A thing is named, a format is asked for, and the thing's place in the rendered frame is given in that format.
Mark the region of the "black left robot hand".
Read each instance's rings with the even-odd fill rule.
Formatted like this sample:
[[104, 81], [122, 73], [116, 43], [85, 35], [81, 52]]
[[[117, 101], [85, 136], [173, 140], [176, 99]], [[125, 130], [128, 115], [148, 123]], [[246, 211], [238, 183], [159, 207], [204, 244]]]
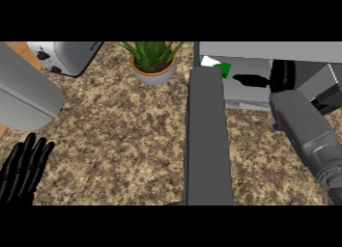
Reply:
[[17, 142], [0, 170], [0, 206], [30, 206], [54, 143], [35, 133]]

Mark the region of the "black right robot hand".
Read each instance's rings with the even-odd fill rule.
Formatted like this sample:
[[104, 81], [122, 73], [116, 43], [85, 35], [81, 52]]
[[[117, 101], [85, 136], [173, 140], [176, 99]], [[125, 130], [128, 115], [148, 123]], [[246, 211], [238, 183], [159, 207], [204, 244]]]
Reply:
[[269, 77], [258, 74], [235, 74], [232, 79], [243, 86], [269, 88], [272, 93], [278, 93], [294, 88], [296, 68], [294, 62], [287, 60], [272, 60]]

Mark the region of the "grey microwave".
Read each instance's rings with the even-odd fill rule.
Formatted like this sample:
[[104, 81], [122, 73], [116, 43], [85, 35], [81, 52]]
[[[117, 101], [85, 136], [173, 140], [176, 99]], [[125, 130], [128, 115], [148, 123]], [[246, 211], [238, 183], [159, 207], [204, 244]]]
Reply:
[[321, 113], [342, 107], [342, 41], [199, 41], [194, 62], [222, 69], [225, 106], [268, 110], [269, 94], [294, 90]]

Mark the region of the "green and white milk carton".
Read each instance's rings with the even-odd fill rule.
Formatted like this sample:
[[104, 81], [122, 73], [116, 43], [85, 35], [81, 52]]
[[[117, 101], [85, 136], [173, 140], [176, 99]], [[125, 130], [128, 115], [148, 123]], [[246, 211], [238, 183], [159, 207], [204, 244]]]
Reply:
[[203, 56], [200, 58], [199, 65], [202, 67], [219, 68], [221, 69], [221, 72], [222, 72], [222, 77], [224, 78], [228, 77], [228, 74], [230, 74], [230, 71], [231, 71], [231, 65], [228, 63], [221, 62], [221, 61], [212, 59], [207, 56]]

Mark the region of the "dark grey microwave door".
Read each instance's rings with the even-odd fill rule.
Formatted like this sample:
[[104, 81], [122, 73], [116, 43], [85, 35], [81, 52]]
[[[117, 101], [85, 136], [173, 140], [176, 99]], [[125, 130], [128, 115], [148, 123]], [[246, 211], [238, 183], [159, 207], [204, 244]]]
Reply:
[[197, 67], [188, 84], [184, 205], [232, 204], [222, 73]]

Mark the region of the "green potted plant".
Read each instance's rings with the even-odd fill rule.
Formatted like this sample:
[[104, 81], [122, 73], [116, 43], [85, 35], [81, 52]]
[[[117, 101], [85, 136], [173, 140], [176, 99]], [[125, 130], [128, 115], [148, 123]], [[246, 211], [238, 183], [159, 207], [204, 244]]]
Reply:
[[129, 52], [129, 63], [138, 80], [147, 85], [165, 83], [176, 69], [176, 52], [182, 42], [172, 46], [168, 41], [126, 41], [120, 47]]

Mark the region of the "silver toaster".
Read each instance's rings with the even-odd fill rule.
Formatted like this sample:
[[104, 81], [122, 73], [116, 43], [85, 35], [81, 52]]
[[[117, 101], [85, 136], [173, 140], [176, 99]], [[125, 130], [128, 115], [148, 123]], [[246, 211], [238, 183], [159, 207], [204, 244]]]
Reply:
[[27, 48], [50, 72], [79, 77], [101, 48], [101, 41], [29, 41]]

